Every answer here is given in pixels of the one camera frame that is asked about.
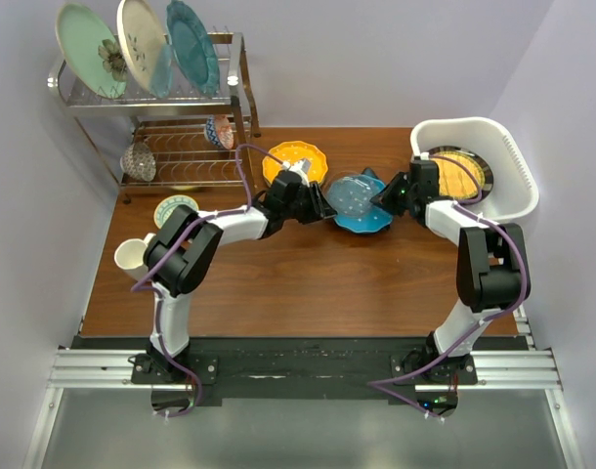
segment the white wall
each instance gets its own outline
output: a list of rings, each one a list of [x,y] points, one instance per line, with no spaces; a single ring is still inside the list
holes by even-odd
[[[115,25],[116,0],[86,3]],[[309,127],[488,114],[551,0],[189,3],[244,33],[262,124]]]
[[[96,156],[46,91],[60,3],[0,2],[0,469],[22,465],[114,201]]]
[[[596,0],[556,0],[492,117],[541,192],[525,224],[527,311],[556,354],[572,422],[596,469]]]

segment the white bin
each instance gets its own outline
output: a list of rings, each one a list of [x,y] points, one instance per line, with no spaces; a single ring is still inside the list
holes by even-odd
[[[483,117],[434,119],[419,123],[411,132],[413,154],[444,146],[476,153],[493,172],[493,190],[485,200],[467,205],[471,211],[506,223],[534,210],[539,190],[520,149],[502,125]]]

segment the wooden table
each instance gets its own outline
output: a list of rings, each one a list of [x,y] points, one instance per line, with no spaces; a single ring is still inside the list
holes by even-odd
[[[385,181],[405,170],[410,129],[263,129],[254,143],[269,149],[283,141],[318,146],[328,177],[371,166]],[[261,159],[253,171],[263,187]],[[156,232],[155,206],[165,195],[134,195],[116,203],[81,334],[147,336],[152,298],[131,293],[132,280],[113,263],[115,248],[130,237]],[[201,209],[244,202],[241,189],[193,194]],[[408,336],[426,335],[456,300],[456,248],[408,215],[392,229],[356,235],[332,221],[294,222],[269,239],[222,247],[195,291],[190,335],[198,336]],[[513,318],[497,320],[487,334],[517,334]]]

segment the dish rack shelf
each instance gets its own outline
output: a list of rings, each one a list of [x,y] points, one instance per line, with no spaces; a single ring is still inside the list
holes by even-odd
[[[241,184],[234,162],[234,150],[217,149],[206,142],[203,131],[207,116],[226,114],[233,125],[235,146],[249,142],[251,137],[261,136],[243,34],[227,31],[208,34],[220,66],[220,90],[214,97],[198,93],[174,61],[171,92],[161,99],[143,90],[130,74],[125,93],[118,98],[108,99],[91,91],[74,76],[63,56],[57,59],[51,69],[48,78],[51,94],[79,126],[120,188],[125,202],[130,201],[130,194],[134,192],[183,191],[186,188]],[[129,118],[133,142],[145,142],[150,146],[157,163],[153,181],[137,181],[126,175],[120,181],[79,120],[81,117],[115,116]],[[241,159],[246,180],[254,190],[248,150],[242,152]]]

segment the white mug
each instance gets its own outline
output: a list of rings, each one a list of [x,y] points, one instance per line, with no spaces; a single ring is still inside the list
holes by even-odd
[[[144,265],[144,251],[153,237],[154,233],[148,233],[144,239],[127,239],[113,254],[115,265],[135,281],[140,281],[149,271]]]

